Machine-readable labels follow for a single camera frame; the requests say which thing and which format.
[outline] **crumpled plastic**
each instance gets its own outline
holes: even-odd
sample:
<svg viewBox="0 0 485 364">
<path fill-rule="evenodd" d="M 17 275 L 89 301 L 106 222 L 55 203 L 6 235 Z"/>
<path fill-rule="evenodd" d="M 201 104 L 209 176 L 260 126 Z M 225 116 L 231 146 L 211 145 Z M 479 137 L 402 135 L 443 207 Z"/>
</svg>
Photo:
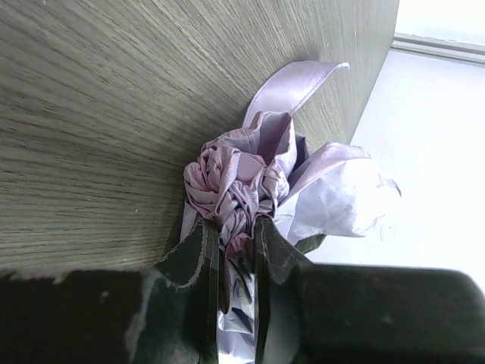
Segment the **crumpled plastic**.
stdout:
<svg viewBox="0 0 485 364">
<path fill-rule="evenodd" d="M 362 237 L 393 212 L 397 184 L 362 148 L 326 143 L 310 153 L 293 114 L 345 64 L 295 62 L 256 93 L 243 126 L 202 147 L 184 171 L 187 203 L 181 240 L 196 212 L 216 221 L 224 255 L 217 344 L 232 362 L 255 358 L 255 283 L 251 271 L 257 215 L 271 216 L 290 243 L 315 234 Z"/>
</svg>

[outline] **white wall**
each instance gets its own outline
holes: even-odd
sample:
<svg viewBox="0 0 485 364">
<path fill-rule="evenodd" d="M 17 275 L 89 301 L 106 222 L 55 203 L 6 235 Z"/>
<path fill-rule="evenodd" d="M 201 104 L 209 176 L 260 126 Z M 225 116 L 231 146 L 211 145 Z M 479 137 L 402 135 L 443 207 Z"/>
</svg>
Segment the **white wall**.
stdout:
<svg viewBox="0 0 485 364">
<path fill-rule="evenodd" d="M 389 53 L 352 140 L 402 190 L 394 229 L 327 237 L 316 262 L 454 268 L 485 290 L 485 68 Z"/>
<path fill-rule="evenodd" d="M 400 0 L 396 32 L 485 46 L 485 2 Z"/>
</svg>

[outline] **dark object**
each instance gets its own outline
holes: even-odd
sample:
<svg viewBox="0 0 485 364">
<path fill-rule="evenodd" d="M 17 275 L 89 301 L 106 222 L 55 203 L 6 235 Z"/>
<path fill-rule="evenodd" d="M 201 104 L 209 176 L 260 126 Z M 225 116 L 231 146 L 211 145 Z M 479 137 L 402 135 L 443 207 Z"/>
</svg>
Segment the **dark object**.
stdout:
<svg viewBox="0 0 485 364">
<path fill-rule="evenodd" d="M 262 217 L 255 247 L 257 364 L 485 362 L 463 274 L 314 265 Z M 0 362 L 216 363 L 218 271 L 199 218 L 152 269 L 3 272 Z"/>
</svg>

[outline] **gray wooden surface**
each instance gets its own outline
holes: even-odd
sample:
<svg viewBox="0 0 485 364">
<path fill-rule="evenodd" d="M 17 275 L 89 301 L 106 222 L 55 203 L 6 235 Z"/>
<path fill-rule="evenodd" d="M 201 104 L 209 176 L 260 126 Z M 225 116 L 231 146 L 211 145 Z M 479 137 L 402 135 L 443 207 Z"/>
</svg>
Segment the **gray wooden surface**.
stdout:
<svg viewBox="0 0 485 364">
<path fill-rule="evenodd" d="M 296 116 L 349 142 L 397 0 L 0 0 L 0 267 L 146 265 L 183 167 L 291 61 L 348 61 Z"/>
</svg>

